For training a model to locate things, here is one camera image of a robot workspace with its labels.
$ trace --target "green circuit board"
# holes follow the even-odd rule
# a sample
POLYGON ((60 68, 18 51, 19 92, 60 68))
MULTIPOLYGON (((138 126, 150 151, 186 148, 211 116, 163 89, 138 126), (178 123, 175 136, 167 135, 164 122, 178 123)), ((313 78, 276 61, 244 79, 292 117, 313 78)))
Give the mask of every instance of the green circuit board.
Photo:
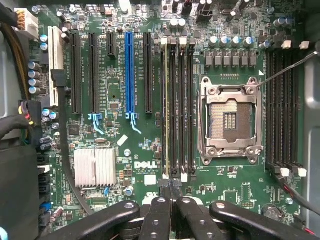
MULTIPOLYGON (((198 3, 193 4, 192 12, 185 17, 181 14, 182 3, 179 4, 177 13, 172 13, 172 1, 152 1, 152 4, 131 5, 129 13, 123 14, 117 2, 104 7, 111 11, 108 15, 101 14, 100 5, 75 5, 75 12, 70 11, 70 6, 61 5, 39 5, 36 16, 39 19, 39 34, 47 35, 48 27, 59 27, 61 22, 56 13, 62 12, 71 22, 71 28, 77 29, 81 39, 81 91, 82 91, 82 114, 72 114, 72 102, 67 100, 68 119, 68 141, 70 149, 71 167, 74 167, 74 151, 79 149, 92 149, 97 147, 97 139, 105 139, 103 147, 115 149, 116 181, 114 186, 109 186, 108 194, 105 194, 106 186, 83 187, 81 192, 91 208, 97 212, 112 206, 122 200, 133 200, 138 204, 146 197, 154 197, 159 194, 157 186, 158 179, 163 177, 166 170, 161 157, 156 157, 156 152, 165 154, 162 146, 162 127, 158 124, 157 113, 162 114, 162 60, 161 53, 156 52, 154 41, 155 34, 158 38, 171 37, 179 38, 182 32, 188 39, 194 38, 196 44, 193 54, 193 116, 194 124, 194 159, 196 168, 196 180, 183 183, 182 191, 185 196, 193 196, 202 200, 208 207, 216 200, 225 200, 241 207, 260 213, 266 204, 274 204, 283 212, 282 222, 289 224, 293 222, 293 214, 300 213, 297 204, 288 204, 285 194, 277 182, 265 168, 266 154, 263 150, 255 164, 250 164, 246 157, 215 158, 210 165, 204 165, 201 161, 197 148, 197 92, 200 89, 200 82, 203 77, 209 77, 215 85, 244 85, 250 77, 255 77, 263 82, 267 75, 267 55, 259 48, 260 38, 272 39, 273 31, 276 34, 290 36, 296 41, 302 41, 303 36, 298 34, 301 26, 293 25, 283 32, 273 27, 273 22, 279 17, 292 16, 297 10, 303 7, 302 0, 264 0, 261 6, 255 6, 255 2, 242 11, 241 15, 226 24, 226 16, 221 13, 223 1, 218 1, 211 7, 213 19, 208 22, 197 23, 196 10, 198 3), (171 19, 184 18, 184 28, 172 28, 171 19), (125 60, 125 32, 134 33, 134 104, 137 113, 136 128, 141 131, 139 134, 134 131, 130 120, 126 119, 126 60, 125 60), (107 37, 108 32, 116 34, 117 53, 116 58, 108 56, 107 37), (89 87, 89 42, 88 34, 95 33, 98 36, 98 73, 99 73, 99 114, 102 115, 100 134, 94 129, 93 122, 89 120, 91 113, 90 87, 89 87), (152 36, 152 114, 145 113, 145 62, 143 33, 151 33, 152 36), (227 36, 232 39, 235 36, 253 38, 253 45, 250 50, 239 46, 237 49, 230 45, 221 49, 212 49, 208 42, 211 36, 227 36), (239 53, 256 56, 256 65, 253 67, 214 67, 206 66, 206 56, 233 56, 239 53), (132 196, 124 192, 123 181, 130 180, 130 186, 134 189, 132 196)), ((30 59, 41 62, 40 43, 30 44, 30 59)), ((70 85, 71 47, 70 44, 63 45, 63 61, 66 78, 70 85)), ((42 104, 49 96, 49 69, 44 64, 42 68, 41 88, 46 89, 35 97, 41 100, 42 104)), ((299 74, 299 99, 303 94, 303 71, 299 74)), ((266 144, 266 88, 262 92, 262 145, 266 144)), ((299 104, 298 116, 298 143, 297 158, 302 162, 303 146, 303 103, 299 104)), ((51 176, 51 203, 53 211, 63 207, 64 212, 61 218, 50 223, 52 231, 58 230, 66 225, 78 221, 86 216, 79 206, 77 199, 70 190, 62 170, 60 155, 59 130, 53 130, 51 123, 43 125, 44 136, 53 138, 52 149, 45 152, 50 156, 51 176)), ((301 177, 291 176, 290 184, 301 192, 301 177)))

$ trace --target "white pci slot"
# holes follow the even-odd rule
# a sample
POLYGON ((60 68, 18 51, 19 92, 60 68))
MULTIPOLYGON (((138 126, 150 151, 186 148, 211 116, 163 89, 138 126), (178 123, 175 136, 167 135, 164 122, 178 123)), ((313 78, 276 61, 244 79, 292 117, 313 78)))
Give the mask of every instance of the white pci slot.
POLYGON ((49 53, 49 88, 50 88, 50 106, 59 106, 58 91, 54 87, 51 77, 52 69, 64 69, 64 52, 61 30, 56 26, 48 26, 48 53, 49 53))

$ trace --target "white sticker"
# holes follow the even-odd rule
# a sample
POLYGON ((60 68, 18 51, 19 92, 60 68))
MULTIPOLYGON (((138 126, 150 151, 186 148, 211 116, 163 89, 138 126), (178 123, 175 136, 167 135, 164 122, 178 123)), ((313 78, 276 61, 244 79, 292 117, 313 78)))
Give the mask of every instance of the white sticker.
POLYGON ((126 135, 123 135, 116 144, 118 144, 121 147, 127 140, 128 137, 126 135))
POLYGON ((145 186, 156 185, 156 184, 157 184, 156 175, 144 175, 145 186))

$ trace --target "heatsink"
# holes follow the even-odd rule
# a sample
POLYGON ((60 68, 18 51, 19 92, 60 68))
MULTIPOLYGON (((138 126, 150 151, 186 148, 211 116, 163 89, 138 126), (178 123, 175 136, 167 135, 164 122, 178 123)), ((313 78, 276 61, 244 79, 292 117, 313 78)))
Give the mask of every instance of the heatsink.
POLYGON ((78 149, 74 151, 75 185, 100 187, 116 184, 114 148, 78 149))

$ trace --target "chipset heatsink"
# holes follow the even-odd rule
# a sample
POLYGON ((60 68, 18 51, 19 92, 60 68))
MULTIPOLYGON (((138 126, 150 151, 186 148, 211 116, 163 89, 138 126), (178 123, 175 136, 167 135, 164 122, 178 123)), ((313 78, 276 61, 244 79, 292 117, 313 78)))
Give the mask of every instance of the chipset heatsink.
POLYGON ((256 78, 250 77, 246 85, 213 85, 204 77, 197 114, 204 165, 214 158, 246 157, 250 164, 257 162, 263 146, 262 94, 256 78))
POLYGON ((114 148, 74 151, 74 174, 77 187, 115 185, 116 152, 114 148))

